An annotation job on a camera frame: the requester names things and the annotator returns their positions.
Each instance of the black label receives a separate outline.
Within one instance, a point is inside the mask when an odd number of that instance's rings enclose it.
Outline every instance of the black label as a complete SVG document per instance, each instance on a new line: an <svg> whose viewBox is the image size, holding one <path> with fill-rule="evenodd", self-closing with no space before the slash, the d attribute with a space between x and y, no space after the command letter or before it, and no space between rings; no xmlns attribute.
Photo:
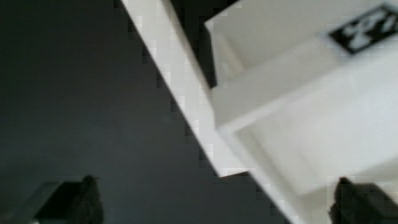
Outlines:
<svg viewBox="0 0 398 224"><path fill-rule="evenodd" d="M381 43L398 32L398 13L390 5L379 6L329 34L350 55Z"/></svg>

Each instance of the white edge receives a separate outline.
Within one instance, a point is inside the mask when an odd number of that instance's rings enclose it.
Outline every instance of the white edge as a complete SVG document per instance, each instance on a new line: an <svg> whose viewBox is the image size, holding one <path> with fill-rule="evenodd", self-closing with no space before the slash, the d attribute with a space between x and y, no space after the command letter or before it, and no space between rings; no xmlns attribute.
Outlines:
<svg viewBox="0 0 398 224"><path fill-rule="evenodd" d="M215 129L210 88L169 0L123 0L219 177L247 171Z"/></svg>

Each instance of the black object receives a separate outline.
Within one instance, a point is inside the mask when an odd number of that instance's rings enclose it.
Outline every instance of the black object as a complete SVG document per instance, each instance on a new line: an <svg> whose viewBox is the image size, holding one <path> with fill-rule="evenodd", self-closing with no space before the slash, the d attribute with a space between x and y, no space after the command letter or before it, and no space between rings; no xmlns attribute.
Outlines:
<svg viewBox="0 0 398 224"><path fill-rule="evenodd" d="M352 184L342 178L334 200L334 224L398 224L398 206L375 184Z"/></svg>
<svg viewBox="0 0 398 224"><path fill-rule="evenodd" d="M382 4L329 34L334 42L356 55L398 33L398 10Z"/></svg>
<svg viewBox="0 0 398 224"><path fill-rule="evenodd" d="M95 177L66 182L55 190L38 212L41 224L102 224L103 207Z"/></svg>

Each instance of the black surface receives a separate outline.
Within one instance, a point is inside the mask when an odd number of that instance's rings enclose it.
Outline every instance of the black surface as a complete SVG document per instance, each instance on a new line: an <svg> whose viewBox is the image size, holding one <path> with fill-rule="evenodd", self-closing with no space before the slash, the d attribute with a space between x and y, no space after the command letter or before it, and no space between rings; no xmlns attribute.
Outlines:
<svg viewBox="0 0 398 224"><path fill-rule="evenodd" d="M354 184L342 178L334 199L331 209L334 224L398 223L398 206L374 183Z"/></svg>
<svg viewBox="0 0 398 224"><path fill-rule="evenodd" d="M111 0L2 0L0 217L93 174L105 224L281 224L251 176L215 175L128 23Z"/></svg>
<svg viewBox="0 0 398 224"><path fill-rule="evenodd" d="M238 0L171 0L210 87L217 86L210 33L205 22Z"/></svg>

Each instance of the white cabinet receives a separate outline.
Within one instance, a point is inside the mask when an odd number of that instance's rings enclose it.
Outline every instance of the white cabinet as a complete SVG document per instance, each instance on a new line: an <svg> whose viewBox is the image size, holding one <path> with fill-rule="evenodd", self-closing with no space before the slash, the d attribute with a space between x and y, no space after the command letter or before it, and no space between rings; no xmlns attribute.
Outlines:
<svg viewBox="0 0 398 224"><path fill-rule="evenodd" d="M297 224L329 223L343 176L397 200L397 6L242 0L207 23L219 132Z"/></svg>

